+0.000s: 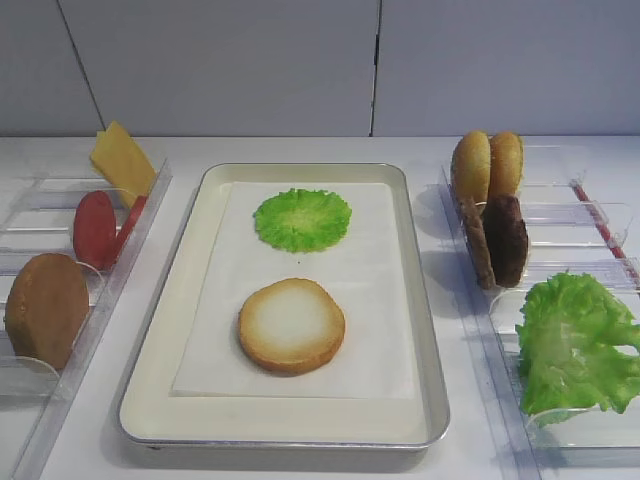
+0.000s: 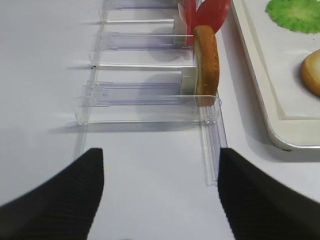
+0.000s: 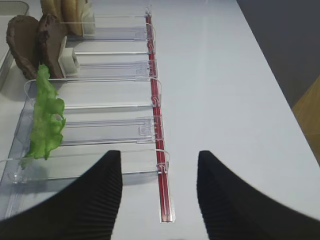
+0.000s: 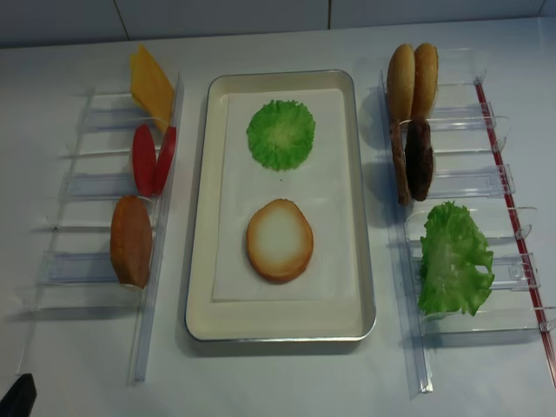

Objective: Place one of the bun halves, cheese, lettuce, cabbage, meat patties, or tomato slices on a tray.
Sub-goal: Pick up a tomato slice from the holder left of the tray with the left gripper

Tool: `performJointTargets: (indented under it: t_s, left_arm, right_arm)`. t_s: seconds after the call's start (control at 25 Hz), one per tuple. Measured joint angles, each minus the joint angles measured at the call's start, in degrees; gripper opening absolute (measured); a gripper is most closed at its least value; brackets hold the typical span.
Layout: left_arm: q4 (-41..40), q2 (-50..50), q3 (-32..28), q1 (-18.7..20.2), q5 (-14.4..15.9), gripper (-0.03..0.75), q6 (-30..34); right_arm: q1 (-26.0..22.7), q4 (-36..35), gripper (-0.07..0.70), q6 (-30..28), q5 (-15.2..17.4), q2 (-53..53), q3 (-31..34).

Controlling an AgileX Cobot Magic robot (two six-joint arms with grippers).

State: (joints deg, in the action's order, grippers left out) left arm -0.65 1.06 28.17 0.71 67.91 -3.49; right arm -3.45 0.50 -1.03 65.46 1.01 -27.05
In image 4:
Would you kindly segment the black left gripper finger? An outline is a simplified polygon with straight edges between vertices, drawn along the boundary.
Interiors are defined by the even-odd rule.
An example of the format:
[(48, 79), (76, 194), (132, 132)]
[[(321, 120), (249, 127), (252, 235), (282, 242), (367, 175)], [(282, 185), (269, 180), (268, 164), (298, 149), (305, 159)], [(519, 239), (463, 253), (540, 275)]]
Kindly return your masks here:
[(32, 374), (22, 374), (0, 402), (1, 417), (29, 417), (37, 397)]

